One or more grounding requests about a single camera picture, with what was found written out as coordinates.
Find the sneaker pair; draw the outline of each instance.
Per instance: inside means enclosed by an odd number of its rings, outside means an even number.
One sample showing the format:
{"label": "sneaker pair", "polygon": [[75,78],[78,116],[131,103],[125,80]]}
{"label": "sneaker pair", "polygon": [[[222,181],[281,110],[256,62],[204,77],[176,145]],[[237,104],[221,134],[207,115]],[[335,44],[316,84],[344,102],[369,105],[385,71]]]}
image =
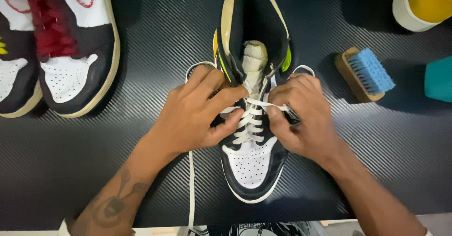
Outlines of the sneaker pair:
{"label": "sneaker pair", "polygon": [[[270,90],[285,83],[294,72],[314,75],[307,66],[294,66],[291,48],[275,0],[225,0],[213,41],[215,63],[200,62],[187,71],[186,80],[200,64],[218,66],[231,86],[243,85],[248,90],[249,97],[222,112],[235,108],[245,111],[235,133],[220,142],[226,181],[245,203],[261,202],[272,193],[288,154],[269,129],[266,109],[272,105],[268,103]],[[290,122],[299,121],[290,107],[279,108]]]}
{"label": "sneaker pair", "polygon": [[103,98],[116,75],[119,37],[110,0],[0,0],[0,116],[43,97],[66,118]]}

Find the blue bristle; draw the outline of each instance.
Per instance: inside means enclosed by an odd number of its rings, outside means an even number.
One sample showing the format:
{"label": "blue bristle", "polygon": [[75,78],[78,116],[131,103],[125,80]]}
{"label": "blue bristle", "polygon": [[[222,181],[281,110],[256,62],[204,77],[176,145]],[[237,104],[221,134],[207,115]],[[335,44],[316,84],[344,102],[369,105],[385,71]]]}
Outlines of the blue bristle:
{"label": "blue bristle", "polygon": [[395,87],[391,77],[369,48],[351,56],[348,63],[369,94],[387,92]]}

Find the yellow container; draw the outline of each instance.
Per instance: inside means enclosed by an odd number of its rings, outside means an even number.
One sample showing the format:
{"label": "yellow container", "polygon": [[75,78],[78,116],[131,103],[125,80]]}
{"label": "yellow container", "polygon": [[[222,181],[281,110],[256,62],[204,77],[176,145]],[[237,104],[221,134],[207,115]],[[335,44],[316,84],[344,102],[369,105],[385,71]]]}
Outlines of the yellow container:
{"label": "yellow container", "polygon": [[426,31],[452,16],[452,0],[394,0],[392,12],[404,28]]}

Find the brush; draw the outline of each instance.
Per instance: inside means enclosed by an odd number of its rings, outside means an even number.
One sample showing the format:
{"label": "brush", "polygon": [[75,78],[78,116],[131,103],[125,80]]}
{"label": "brush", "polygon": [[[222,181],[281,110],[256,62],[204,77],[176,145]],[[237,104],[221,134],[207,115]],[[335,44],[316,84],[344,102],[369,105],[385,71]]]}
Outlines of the brush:
{"label": "brush", "polygon": [[335,65],[360,103],[375,102],[395,86],[369,48],[350,48],[336,56]]}

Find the carbon fiber surface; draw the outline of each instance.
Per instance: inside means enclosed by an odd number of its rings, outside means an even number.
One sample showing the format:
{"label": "carbon fiber surface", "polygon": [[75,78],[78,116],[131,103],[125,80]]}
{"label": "carbon fiber surface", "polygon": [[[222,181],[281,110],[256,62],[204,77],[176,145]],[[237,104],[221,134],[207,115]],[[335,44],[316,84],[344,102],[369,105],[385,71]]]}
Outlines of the carbon fiber surface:
{"label": "carbon fiber surface", "polygon": [[[111,100],[84,118],[45,110],[0,118],[0,230],[56,229],[80,212],[152,126],[187,67],[211,60],[223,0],[112,1],[122,55]],[[392,0],[276,2],[295,63],[322,81],[342,138],[416,214],[452,211],[452,104],[423,96],[425,64],[452,55],[451,26],[405,32],[392,17]],[[378,103],[355,104],[333,65],[334,54],[351,46],[370,47],[397,84]],[[331,177],[292,154],[267,200],[242,203],[226,184],[217,152],[194,153],[195,224],[353,217]],[[187,225],[188,217],[189,164],[181,156],[156,179],[135,226]]]}

